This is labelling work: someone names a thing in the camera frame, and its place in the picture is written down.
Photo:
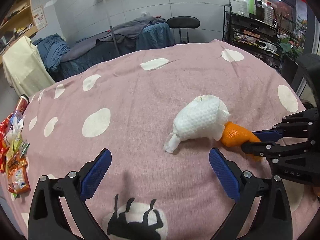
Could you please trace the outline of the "wooden cubby wall shelf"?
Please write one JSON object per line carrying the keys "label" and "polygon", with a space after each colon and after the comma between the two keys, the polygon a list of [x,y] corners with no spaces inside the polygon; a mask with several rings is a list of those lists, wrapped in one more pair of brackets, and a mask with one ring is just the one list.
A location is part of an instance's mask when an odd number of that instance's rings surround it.
{"label": "wooden cubby wall shelf", "polygon": [[1,49],[1,63],[3,54],[21,36],[31,38],[37,31],[31,0],[16,0],[1,23],[1,41],[4,43],[4,48]]}

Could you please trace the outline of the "dark brown bottle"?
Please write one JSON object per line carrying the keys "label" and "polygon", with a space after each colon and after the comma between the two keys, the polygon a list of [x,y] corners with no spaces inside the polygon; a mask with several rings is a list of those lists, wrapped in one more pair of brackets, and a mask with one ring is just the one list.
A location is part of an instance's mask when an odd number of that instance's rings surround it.
{"label": "dark brown bottle", "polygon": [[261,0],[258,0],[255,6],[255,18],[259,21],[264,22],[264,17],[265,17],[265,9],[263,7],[263,3]]}

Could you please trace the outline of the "cream cloth draped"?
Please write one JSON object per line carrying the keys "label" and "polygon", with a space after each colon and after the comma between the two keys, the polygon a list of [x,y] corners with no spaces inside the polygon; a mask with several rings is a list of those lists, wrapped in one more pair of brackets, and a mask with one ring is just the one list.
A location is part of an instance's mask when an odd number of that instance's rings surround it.
{"label": "cream cloth draped", "polygon": [[28,97],[53,85],[40,53],[31,39],[22,36],[2,55],[5,78],[18,96]]}

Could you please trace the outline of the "red cylindrical can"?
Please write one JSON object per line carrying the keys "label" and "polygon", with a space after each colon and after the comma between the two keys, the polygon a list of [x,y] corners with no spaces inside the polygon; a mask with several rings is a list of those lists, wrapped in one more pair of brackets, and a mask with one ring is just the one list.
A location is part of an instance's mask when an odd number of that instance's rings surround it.
{"label": "red cylindrical can", "polygon": [[15,110],[19,111],[21,114],[23,114],[25,112],[25,110],[27,109],[29,102],[30,101],[29,101],[29,98],[27,95],[25,95],[25,94],[20,95]]}

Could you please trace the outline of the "white pump bottle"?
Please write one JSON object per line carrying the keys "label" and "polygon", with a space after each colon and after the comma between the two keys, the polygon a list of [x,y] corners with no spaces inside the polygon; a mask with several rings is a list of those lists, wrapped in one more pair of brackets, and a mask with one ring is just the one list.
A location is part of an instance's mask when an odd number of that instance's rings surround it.
{"label": "white pump bottle", "polygon": [[231,0],[232,13],[248,17],[246,0]]}

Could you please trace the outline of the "wall poster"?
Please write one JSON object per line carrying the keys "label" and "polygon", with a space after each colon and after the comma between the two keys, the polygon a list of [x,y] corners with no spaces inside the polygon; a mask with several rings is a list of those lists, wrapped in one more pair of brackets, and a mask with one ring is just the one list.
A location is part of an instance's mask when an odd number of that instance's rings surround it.
{"label": "wall poster", "polygon": [[38,31],[42,30],[48,25],[42,5],[34,9],[32,13],[33,13],[34,23]]}

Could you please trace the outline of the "massage bed with blue cover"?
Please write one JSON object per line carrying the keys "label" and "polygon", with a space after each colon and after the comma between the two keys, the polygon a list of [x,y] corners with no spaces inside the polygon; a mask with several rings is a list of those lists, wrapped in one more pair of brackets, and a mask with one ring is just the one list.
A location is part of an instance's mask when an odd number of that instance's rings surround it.
{"label": "massage bed with blue cover", "polygon": [[55,82],[78,75],[88,68],[138,50],[174,45],[173,34],[165,19],[144,16],[119,24],[75,43],[71,48],[58,34],[33,42],[46,71]]}

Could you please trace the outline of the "clear plastic bottle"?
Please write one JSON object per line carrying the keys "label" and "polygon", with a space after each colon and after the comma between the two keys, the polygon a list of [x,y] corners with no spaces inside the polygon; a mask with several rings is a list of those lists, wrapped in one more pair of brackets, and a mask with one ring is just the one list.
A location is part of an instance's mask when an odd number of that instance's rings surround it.
{"label": "clear plastic bottle", "polygon": [[264,22],[267,23],[268,25],[273,25],[273,17],[274,17],[274,10],[271,7],[271,3],[266,2]]}

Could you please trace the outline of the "potted green plant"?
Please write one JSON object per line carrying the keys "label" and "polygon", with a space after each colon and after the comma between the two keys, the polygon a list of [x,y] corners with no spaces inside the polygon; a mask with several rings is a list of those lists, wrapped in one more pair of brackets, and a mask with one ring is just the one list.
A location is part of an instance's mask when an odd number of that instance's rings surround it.
{"label": "potted green plant", "polygon": [[297,46],[289,36],[282,38],[279,45],[283,49],[281,54],[282,60],[285,58],[291,58],[292,60],[295,60],[303,54],[303,47]]}

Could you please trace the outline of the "orange snack packet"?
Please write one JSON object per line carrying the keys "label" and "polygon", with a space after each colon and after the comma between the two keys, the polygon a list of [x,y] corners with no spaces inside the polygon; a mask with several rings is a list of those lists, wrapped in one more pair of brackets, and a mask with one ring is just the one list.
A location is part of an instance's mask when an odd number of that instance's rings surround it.
{"label": "orange snack packet", "polygon": [[28,162],[25,157],[16,153],[8,163],[8,191],[23,194],[30,190],[27,176]]}

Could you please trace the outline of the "white paper towel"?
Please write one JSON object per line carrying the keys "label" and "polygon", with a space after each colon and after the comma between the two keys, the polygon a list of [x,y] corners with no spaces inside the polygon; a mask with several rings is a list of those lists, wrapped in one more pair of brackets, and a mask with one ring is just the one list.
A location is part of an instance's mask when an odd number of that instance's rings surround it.
{"label": "white paper towel", "polygon": [[180,142],[190,139],[220,140],[229,117],[227,106],[220,98],[198,96],[176,115],[163,150],[172,154]]}

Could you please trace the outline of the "green bottle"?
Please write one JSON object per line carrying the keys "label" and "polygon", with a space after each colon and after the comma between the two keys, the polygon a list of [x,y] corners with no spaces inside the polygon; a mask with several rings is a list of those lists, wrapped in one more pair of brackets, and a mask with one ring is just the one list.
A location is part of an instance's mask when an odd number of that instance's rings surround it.
{"label": "green bottle", "polygon": [[247,11],[249,14],[255,15],[255,0],[247,0]]}

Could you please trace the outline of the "pink polka dot blanket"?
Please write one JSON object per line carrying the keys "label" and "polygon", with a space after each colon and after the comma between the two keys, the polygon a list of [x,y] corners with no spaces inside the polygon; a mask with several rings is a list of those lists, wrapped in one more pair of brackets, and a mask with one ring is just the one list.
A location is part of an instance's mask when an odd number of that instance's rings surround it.
{"label": "pink polka dot blanket", "polygon": [[22,137],[29,142],[31,189],[40,176],[62,178],[92,161],[102,149],[112,164],[86,204],[103,229],[117,205],[129,225],[156,227],[151,238],[210,239],[233,201],[212,170],[218,147],[242,170],[270,178],[266,160],[207,138],[163,146],[174,118],[195,98],[220,98],[231,122],[250,131],[269,129],[304,110],[287,82],[253,55],[214,40],[142,50],[97,64],[31,97]]}

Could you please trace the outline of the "black round stool chair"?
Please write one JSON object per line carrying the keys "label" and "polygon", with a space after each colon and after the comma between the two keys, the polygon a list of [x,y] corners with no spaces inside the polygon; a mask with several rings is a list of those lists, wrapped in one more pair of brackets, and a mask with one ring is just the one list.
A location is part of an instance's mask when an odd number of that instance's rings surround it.
{"label": "black round stool chair", "polygon": [[[193,16],[175,16],[171,17],[167,20],[167,24],[170,29],[178,29],[179,36],[180,36],[180,43],[186,44],[189,43],[189,29],[197,29],[201,22],[198,18]],[[182,33],[181,29],[186,29],[187,33],[187,41],[182,41]]]}

